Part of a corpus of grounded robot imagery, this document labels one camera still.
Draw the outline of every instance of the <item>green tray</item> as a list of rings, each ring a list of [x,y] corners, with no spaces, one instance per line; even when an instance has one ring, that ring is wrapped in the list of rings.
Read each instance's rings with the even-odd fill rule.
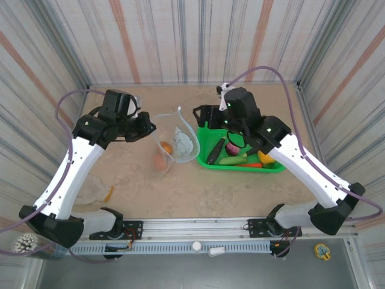
[[[201,128],[198,127],[198,140],[200,144],[200,153],[197,157],[198,163],[207,169],[211,170],[238,170],[242,172],[258,172],[258,173],[280,173],[282,172],[285,167],[280,163],[275,163],[274,167],[271,169],[264,169],[263,167],[237,167],[237,166],[221,166],[218,164],[219,160],[222,158],[228,157],[226,154],[226,150],[224,149],[224,146],[222,148],[221,153],[219,154],[219,157],[215,164],[206,164],[206,160],[208,155],[210,154],[211,150],[214,148],[214,146],[218,143],[219,139],[226,136],[226,130],[225,129],[208,129],[207,127]],[[240,135],[232,134],[231,140],[235,143],[243,144],[243,139]],[[251,147],[248,145],[246,148],[241,149],[240,154],[247,152],[250,150]],[[249,163],[259,163],[259,158],[257,154],[250,155],[248,157]]]

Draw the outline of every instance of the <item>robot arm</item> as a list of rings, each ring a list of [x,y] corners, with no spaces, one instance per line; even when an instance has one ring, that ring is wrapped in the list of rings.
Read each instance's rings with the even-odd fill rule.
[[[137,141],[156,129],[147,112],[138,113],[138,101],[138,97],[130,94],[107,90],[102,106],[77,121],[73,130],[70,169],[50,203],[27,222],[33,231],[64,247],[73,246],[82,235],[110,232],[118,237],[122,233],[123,216],[114,210],[102,208],[89,213],[71,213],[71,210],[93,164],[112,141],[118,137],[124,137],[126,142]],[[35,204],[22,207],[20,218],[30,215],[46,202],[68,162],[69,152]]]
[[[225,83],[217,87],[217,93],[221,95],[220,105],[201,105],[194,109],[198,125],[205,126],[207,122],[210,129],[227,129],[229,139],[231,133],[243,136],[245,144],[282,163],[317,199],[301,205],[277,205],[266,218],[269,231],[280,235],[293,226],[314,225],[328,235],[335,235],[358,202],[341,188],[362,196],[363,186],[339,178],[308,150],[304,149],[303,155],[291,129],[275,116],[262,116],[254,96],[246,89],[228,87]],[[326,180],[305,156],[339,187]]]

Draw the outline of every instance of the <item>tan surface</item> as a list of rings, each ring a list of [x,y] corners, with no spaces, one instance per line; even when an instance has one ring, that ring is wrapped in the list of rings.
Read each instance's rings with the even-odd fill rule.
[[[244,85],[251,91],[262,114],[275,115],[292,127],[285,92],[280,85]],[[141,96],[143,110],[151,116],[172,113],[178,105],[196,130],[192,110],[201,104],[218,104],[215,87],[170,86],[119,88]],[[309,136],[291,87],[296,119],[310,148]],[[103,96],[90,94],[84,113],[102,103]],[[163,178],[149,174],[149,148],[153,139],[136,143],[111,143],[91,170],[92,177],[115,187],[108,203],[96,202],[76,210],[95,210],[101,205],[115,209],[126,218],[265,216],[279,204],[313,200],[309,190],[290,172],[279,174],[224,172],[205,169],[191,161],[174,164]]]

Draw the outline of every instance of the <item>yellow pepper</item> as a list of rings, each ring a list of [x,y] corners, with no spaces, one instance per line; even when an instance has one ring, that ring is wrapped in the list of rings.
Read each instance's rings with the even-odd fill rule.
[[[259,161],[262,163],[262,164],[271,164],[271,163],[275,163],[275,159],[273,159],[271,156],[269,155],[265,155],[263,152],[261,151],[258,151],[258,158],[259,158]]]

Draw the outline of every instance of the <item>gray floor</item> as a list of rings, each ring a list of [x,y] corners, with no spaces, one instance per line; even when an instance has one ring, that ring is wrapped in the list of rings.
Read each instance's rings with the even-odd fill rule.
[[[331,260],[316,258],[326,244]],[[285,260],[268,254],[123,256],[118,263],[85,264],[66,257],[45,263],[39,288],[357,288],[343,240],[298,240]]]

